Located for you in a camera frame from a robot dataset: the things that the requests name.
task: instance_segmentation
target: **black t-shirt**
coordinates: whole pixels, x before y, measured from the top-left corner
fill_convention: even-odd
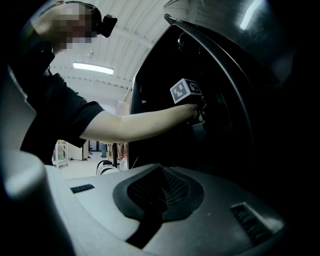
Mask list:
[[[77,95],[59,74],[43,76],[28,92],[27,101],[37,114],[21,150],[38,156],[46,165],[52,165],[57,140],[82,147],[86,140],[80,135],[104,110],[97,102],[88,103]]]

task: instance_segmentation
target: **gray plastic surface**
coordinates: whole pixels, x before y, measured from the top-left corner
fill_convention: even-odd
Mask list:
[[[174,167],[198,181],[204,200],[187,219],[163,223],[143,248],[161,255],[233,255],[253,247],[230,207],[246,202],[270,227],[279,231],[283,218],[263,201],[236,183],[209,174]]]
[[[77,256],[150,255],[115,237],[113,233],[93,218],[76,199],[77,195],[94,191],[94,189],[73,194],[58,169],[47,165],[45,168],[56,209],[70,235]]]
[[[46,169],[39,158],[17,150],[7,150],[3,155],[3,186],[10,199],[26,200],[46,184]]]
[[[36,117],[26,102],[26,95],[17,84],[11,69],[0,87],[1,150],[20,150],[25,135]]]
[[[77,193],[75,197],[103,227],[125,241],[137,231],[140,223],[135,219],[125,217],[118,209],[112,196],[114,188],[121,181],[153,165],[148,164],[128,171],[101,176],[67,179],[66,182],[70,188],[92,184],[93,189]]]

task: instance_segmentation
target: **bottle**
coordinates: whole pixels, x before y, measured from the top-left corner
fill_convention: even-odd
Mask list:
[[[121,158],[120,161],[120,171],[124,172],[128,170],[128,155],[125,154],[124,157]]]

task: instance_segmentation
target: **white shelf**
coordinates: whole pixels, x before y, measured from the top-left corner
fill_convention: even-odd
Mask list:
[[[58,150],[59,146],[61,146],[63,148],[64,159],[59,159],[59,150]],[[69,165],[68,142],[62,143],[62,141],[60,139],[58,139],[58,141],[55,144],[54,155],[55,155],[55,160],[54,160],[54,156],[52,155],[52,164],[55,167],[60,169],[60,166],[63,166],[63,165],[68,166]]]

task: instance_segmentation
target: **short sleeve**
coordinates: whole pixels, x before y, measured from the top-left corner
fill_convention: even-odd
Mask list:
[[[44,76],[28,94],[27,101],[37,115],[50,122],[59,139],[79,148],[86,141],[80,135],[104,110],[97,102],[87,102],[75,93],[59,74]]]

